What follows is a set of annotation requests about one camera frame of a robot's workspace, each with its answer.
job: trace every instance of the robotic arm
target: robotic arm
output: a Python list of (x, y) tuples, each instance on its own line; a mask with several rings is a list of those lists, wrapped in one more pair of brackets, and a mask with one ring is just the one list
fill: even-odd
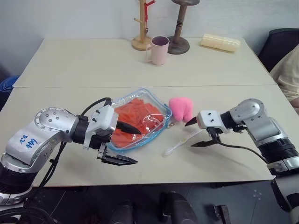
[(98, 159), (114, 165), (135, 164), (126, 156), (107, 154), (106, 148), (116, 128), (141, 134), (129, 124), (118, 121), (111, 102), (96, 110), (88, 122), (83, 115), (50, 107), (39, 111), (34, 120), (20, 129), (9, 141), (0, 163), (0, 205), (23, 201), (32, 182), (60, 142), (76, 142), (83, 149), (98, 149)]
[(192, 146), (206, 147), (223, 144), (219, 134), (229, 129), (242, 133), (246, 130), (267, 162), (267, 168), (276, 178), (271, 182), (280, 207), (291, 212), (294, 224), (299, 224), (299, 154), (288, 136), (276, 122), (266, 114), (263, 103), (258, 99), (246, 99), (226, 113), (201, 111), (186, 126), (198, 123), (206, 129), (211, 141), (202, 141)]

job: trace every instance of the carrot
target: carrot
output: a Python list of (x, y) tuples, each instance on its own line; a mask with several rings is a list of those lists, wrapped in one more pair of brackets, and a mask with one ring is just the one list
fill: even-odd
[(133, 99), (129, 103), (115, 109), (119, 114), (118, 120), (128, 123), (142, 134), (129, 134), (116, 129), (112, 135), (112, 142), (117, 147), (125, 147), (138, 141), (163, 122), (164, 116), (159, 109), (142, 99)]

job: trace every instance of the white toothbrush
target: white toothbrush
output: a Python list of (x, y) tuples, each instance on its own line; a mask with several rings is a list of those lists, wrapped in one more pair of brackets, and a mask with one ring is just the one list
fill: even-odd
[(167, 149), (165, 152), (164, 152), (164, 156), (168, 156), (170, 155), (171, 153), (173, 153), (173, 151), (183, 145), (184, 143), (186, 143), (190, 138), (194, 137), (195, 135), (197, 135), (198, 133), (200, 133), (202, 131), (202, 129), (199, 129), (199, 130), (195, 130), (193, 132), (191, 132), (188, 136), (184, 137), (178, 144), (176, 144), (175, 146)]

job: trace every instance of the pink stuffed toy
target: pink stuffed toy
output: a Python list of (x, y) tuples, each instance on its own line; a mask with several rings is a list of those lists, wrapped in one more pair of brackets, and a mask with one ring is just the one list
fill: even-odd
[(171, 98), (169, 107), (175, 120), (188, 122), (193, 117), (193, 102), (187, 97)]

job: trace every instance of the beige shirt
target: beige shirt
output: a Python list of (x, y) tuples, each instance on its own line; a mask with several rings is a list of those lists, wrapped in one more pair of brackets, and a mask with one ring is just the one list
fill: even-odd
[(299, 98), (299, 45), (275, 65), (270, 75), (289, 101)]

